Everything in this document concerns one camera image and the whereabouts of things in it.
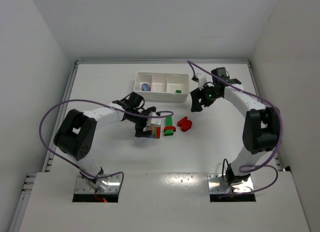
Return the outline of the green red lego bricks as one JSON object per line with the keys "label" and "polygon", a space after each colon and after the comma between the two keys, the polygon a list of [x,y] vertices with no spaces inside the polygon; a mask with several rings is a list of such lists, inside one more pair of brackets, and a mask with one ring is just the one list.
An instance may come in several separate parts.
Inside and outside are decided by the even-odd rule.
{"label": "green red lego bricks", "polygon": [[160,139],[161,136],[161,127],[160,126],[154,126],[153,127],[153,137],[156,139]]}

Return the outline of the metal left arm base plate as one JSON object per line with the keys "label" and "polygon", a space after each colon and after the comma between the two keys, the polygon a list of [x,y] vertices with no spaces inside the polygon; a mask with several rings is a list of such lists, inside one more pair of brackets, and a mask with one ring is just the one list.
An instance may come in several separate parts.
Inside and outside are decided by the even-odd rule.
{"label": "metal left arm base plate", "polygon": [[94,183],[83,175],[78,175],[75,181],[75,194],[117,194],[120,189],[122,176],[114,175],[108,178],[97,179]]}

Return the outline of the purple butterfly lego brick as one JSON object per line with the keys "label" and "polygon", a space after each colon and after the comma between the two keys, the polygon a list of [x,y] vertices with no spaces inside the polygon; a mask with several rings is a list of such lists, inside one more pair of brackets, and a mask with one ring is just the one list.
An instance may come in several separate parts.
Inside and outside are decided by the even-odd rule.
{"label": "purple butterfly lego brick", "polygon": [[149,132],[149,137],[154,137],[155,128],[153,125],[148,126],[147,131]]}

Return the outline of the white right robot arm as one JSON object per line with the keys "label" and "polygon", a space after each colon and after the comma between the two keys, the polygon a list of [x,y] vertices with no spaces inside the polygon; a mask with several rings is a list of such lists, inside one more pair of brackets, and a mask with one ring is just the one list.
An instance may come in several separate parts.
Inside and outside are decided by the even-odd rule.
{"label": "white right robot arm", "polygon": [[245,118],[242,132],[243,148],[237,158],[227,165],[223,179],[228,185],[246,181],[250,173],[245,170],[253,169],[267,152],[276,147],[280,126],[275,110],[245,94],[244,87],[238,79],[223,77],[224,81],[235,88],[215,79],[208,82],[204,76],[194,75],[192,80],[198,83],[198,88],[190,92],[192,112],[200,112],[216,99],[224,98]]}

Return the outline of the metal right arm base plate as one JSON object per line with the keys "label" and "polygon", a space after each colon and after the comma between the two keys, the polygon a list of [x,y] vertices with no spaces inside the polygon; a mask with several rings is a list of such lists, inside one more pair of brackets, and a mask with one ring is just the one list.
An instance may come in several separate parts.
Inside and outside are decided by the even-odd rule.
{"label": "metal right arm base plate", "polygon": [[207,174],[207,180],[210,195],[249,193],[254,190],[250,176],[247,181],[242,180],[240,183],[234,183],[231,185],[224,181],[221,173]]}

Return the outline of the purple flower lego brick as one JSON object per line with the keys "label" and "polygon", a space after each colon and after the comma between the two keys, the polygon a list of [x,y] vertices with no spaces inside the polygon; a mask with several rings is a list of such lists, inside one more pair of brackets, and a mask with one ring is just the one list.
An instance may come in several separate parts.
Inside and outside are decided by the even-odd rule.
{"label": "purple flower lego brick", "polygon": [[150,87],[150,85],[148,83],[143,83],[141,85],[141,90],[142,91],[151,91],[151,87]]}

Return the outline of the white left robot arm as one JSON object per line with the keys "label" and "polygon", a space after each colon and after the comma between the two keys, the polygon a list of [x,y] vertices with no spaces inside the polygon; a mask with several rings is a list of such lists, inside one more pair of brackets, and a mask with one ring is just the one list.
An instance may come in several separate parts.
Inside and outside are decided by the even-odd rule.
{"label": "white left robot arm", "polygon": [[127,120],[134,124],[135,137],[151,137],[153,131],[147,126],[150,125],[150,117],[156,114],[156,107],[144,108],[144,104],[144,98],[132,92],[121,100],[112,101],[107,107],[90,111],[72,109],[63,120],[53,143],[71,158],[84,177],[95,182],[104,172],[90,153],[95,132],[112,123]]}

